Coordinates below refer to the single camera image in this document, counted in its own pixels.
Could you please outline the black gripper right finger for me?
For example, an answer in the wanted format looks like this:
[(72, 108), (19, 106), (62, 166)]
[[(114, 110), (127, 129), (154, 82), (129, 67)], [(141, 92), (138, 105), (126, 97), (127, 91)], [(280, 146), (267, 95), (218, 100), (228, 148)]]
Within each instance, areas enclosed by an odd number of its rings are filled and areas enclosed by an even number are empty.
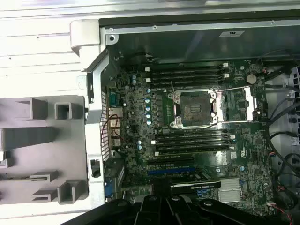
[(255, 216), (239, 210), (226, 203), (212, 198), (200, 200), (197, 204), (185, 194), (205, 189), (216, 189), (221, 187), (221, 181), (192, 181), (185, 183), (173, 183), (167, 180), (167, 197), (164, 200), (166, 209), (163, 219), (168, 225), (292, 225), (291, 215), (272, 205), (281, 214), (286, 214), (289, 219), (285, 221), (279, 216)]

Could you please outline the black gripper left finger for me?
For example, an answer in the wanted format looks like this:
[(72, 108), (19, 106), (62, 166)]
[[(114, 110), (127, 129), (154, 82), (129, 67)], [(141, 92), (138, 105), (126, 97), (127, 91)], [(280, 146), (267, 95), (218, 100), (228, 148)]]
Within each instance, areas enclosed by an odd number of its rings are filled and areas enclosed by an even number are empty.
[(140, 195), (135, 203), (115, 199), (69, 221), (65, 225), (161, 225), (164, 200), (167, 197), (167, 180), (156, 179), (150, 195)]

